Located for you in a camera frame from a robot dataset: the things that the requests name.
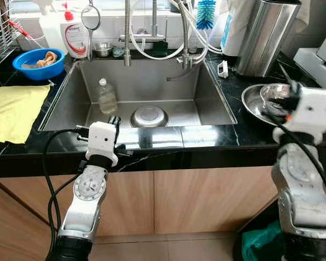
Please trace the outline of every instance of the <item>green bag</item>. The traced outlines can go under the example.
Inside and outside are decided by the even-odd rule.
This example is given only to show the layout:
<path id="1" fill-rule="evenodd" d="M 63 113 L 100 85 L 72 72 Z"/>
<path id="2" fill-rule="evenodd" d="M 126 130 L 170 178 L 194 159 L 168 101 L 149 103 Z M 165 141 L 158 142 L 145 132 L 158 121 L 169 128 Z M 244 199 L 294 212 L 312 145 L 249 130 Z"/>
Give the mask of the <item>green bag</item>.
<path id="1" fill-rule="evenodd" d="M 284 254 L 284 237 L 279 220 L 267 228 L 245 232 L 242 235 L 244 261 L 281 260 Z"/>

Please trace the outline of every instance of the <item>blue brush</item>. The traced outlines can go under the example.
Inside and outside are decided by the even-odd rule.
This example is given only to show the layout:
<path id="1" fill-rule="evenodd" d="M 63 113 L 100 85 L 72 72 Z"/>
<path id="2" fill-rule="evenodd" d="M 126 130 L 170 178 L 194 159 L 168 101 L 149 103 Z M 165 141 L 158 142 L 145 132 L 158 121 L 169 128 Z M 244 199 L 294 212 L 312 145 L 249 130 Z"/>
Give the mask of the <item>blue brush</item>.
<path id="1" fill-rule="evenodd" d="M 198 3 L 197 29 L 212 29 L 214 26 L 216 2 L 202 0 Z"/>

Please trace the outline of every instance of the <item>dish rack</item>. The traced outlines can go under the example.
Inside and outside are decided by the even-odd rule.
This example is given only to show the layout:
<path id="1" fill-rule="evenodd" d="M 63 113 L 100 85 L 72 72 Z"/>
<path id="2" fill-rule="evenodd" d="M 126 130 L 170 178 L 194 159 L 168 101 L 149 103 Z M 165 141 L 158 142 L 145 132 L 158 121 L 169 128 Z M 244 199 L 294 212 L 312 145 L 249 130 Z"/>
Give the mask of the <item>dish rack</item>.
<path id="1" fill-rule="evenodd" d="M 20 26 L 20 21 L 12 17 L 9 0 L 0 0 L 0 63 L 17 48 L 16 39 L 20 35 L 9 24 L 9 20 Z"/>

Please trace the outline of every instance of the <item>stainless steel bowl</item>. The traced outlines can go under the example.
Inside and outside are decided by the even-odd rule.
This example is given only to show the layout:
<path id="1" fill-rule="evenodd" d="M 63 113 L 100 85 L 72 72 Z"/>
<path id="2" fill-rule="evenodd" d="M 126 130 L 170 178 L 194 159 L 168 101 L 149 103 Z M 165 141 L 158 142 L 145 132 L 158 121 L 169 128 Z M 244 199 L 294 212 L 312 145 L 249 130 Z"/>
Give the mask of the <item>stainless steel bowl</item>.
<path id="1" fill-rule="evenodd" d="M 263 122 L 276 126 L 276 124 L 268 116 L 262 113 L 264 103 L 260 96 L 260 91 L 263 86 L 265 85 L 257 84 L 246 88 L 242 93 L 241 99 L 249 113 Z"/>
<path id="2" fill-rule="evenodd" d="M 93 50 L 96 52 L 98 57 L 107 57 L 112 53 L 114 46 L 108 42 L 99 42 L 93 46 Z"/>
<path id="3" fill-rule="evenodd" d="M 267 84 L 262 87 L 260 96 L 264 107 L 274 116 L 286 117 L 289 111 L 274 101 L 284 100 L 290 96 L 290 85 L 282 83 Z"/>
<path id="4" fill-rule="evenodd" d="M 136 109 L 131 115 L 130 121 L 134 128 L 166 127 L 168 124 L 168 115 L 161 108 L 148 105 Z"/>

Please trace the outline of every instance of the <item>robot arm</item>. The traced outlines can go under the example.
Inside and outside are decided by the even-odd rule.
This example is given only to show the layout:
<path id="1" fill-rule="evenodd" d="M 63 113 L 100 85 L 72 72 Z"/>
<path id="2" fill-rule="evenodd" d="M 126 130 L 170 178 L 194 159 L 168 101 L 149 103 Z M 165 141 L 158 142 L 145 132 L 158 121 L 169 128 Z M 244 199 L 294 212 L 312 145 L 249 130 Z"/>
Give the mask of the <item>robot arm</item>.
<path id="1" fill-rule="evenodd" d="M 320 164 L 315 145 L 322 141 L 326 131 L 326 90 L 300 86 L 296 93 L 299 93 L 298 104 L 283 126 L 300 138 Z M 324 180 L 287 133 L 276 128 L 273 138 L 280 144 L 272 178 L 279 193 L 279 217 L 285 238 L 283 260 L 326 260 Z"/>
<path id="2" fill-rule="evenodd" d="M 87 261 L 101 218 L 100 205 L 106 194 L 107 169 L 117 165 L 114 154 L 121 119 L 112 116 L 109 123 L 95 122 L 89 128 L 83 173 L 75 180 L 73 201 L 57 235 L 47 261 Z"/>

